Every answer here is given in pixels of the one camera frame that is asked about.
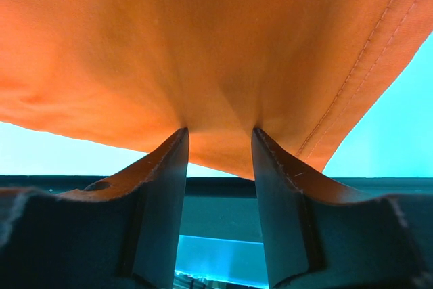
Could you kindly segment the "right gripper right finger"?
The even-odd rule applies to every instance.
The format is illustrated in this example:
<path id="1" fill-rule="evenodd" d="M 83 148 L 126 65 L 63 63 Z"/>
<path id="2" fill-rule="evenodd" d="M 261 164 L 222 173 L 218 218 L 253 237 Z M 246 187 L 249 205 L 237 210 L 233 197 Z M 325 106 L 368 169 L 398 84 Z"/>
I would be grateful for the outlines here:
<path id="1" fill-rule="evenodd" d="M 367 214 L 373 195 L 335 181 L 261 129 L 251 140 L 268 283 L 272 288 L 376 286 L 382 268 Z"/>

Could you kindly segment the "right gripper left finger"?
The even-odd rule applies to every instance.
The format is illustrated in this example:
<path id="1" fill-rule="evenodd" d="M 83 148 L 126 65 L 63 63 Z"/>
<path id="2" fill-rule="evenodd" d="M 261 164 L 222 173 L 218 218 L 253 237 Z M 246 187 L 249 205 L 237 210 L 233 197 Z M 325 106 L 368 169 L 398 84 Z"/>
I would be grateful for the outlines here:
<path id="1" fill-rule="evenodd" d="M 135 194 L 121 274 L 148 288 L 172 288 L 185 197 L 189 132 L 175 131 L 153 152 L 83 190 L 60 194 L 75 202 L 120 202 Z"/>

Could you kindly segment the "orange t shirt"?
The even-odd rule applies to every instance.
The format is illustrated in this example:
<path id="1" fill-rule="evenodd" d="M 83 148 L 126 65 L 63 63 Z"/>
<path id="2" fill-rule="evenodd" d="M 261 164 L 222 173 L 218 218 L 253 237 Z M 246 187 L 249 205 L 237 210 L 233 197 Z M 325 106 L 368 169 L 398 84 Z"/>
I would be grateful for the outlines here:
<path id="1" fill-rule="evenodd" d="M 432 0 L 1 0 L 1 120 L 251 179 L 251 134 L 323 170 L 432 32 Z"/>

